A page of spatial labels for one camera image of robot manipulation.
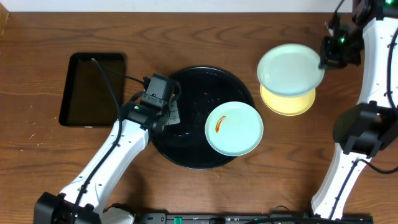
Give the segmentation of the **mint plate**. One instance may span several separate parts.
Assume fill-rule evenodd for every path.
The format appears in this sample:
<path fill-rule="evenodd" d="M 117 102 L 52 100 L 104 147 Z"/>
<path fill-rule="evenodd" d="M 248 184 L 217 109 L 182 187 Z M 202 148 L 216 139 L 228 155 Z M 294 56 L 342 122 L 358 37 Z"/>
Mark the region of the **mint plate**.
<path fill-rule="evenodd" d="M 260 143 L 264 124 L 249 104 L 230 101 L 217 106 L 207 117 L 205 136 L 218 153 L 237 157 L 251 152 Z"/>
<path fill-rule="evenodd" d="M 257 65 L 260 84 L 280 96 L 304 95 L 323 80 L 320 56 L 305 45 L 284 44 L 265 53 Z"/>

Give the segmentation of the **yellow plate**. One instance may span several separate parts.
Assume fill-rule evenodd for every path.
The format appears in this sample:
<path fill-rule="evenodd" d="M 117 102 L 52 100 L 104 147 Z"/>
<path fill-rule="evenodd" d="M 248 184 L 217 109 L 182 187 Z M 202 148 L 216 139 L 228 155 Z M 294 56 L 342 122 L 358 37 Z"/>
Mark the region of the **yellow plate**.
<path fill-rule="evenodd" d="M 260 94 L 270 110 L 284 116 L 297 116 L 306 112 L 312 107 L 316 97 L 315 89 L 300 96 L 280 96 L 271 93 L 262 85 Z"/>

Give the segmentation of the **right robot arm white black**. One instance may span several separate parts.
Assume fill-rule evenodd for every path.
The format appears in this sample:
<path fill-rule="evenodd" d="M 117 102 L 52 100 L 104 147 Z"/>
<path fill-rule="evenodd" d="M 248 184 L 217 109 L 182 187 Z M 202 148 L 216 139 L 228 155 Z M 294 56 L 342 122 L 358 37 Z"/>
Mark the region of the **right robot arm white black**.
<path fill-rule="evenodd" d="M 321 223 L 349 221 L 346 200 L 365 167 L 397 138 L 397 1 L 353 1 L 355 28 L 341 25 L 335 12 L 320 48 L 320 68 L 364 65 L 357 105 L 341 114 L 333 127 L 335 152 L 326 177 L 311 201 Z"/>

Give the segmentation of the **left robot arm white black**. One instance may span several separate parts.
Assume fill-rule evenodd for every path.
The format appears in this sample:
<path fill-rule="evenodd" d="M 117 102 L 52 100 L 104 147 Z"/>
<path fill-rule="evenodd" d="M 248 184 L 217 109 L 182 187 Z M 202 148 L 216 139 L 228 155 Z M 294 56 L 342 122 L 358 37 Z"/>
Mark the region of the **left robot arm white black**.
<path fill-rule="evenodd" d="M 88 165 L 58 195 L 43 193 L 34 207 L 34 223 L 134 223 L 133 213 L 106 208 L 109 196 L 150 137 L 178 124 L 176 101 L 150 108 L 134 101 L 118 107 L 114 126 Z"/>

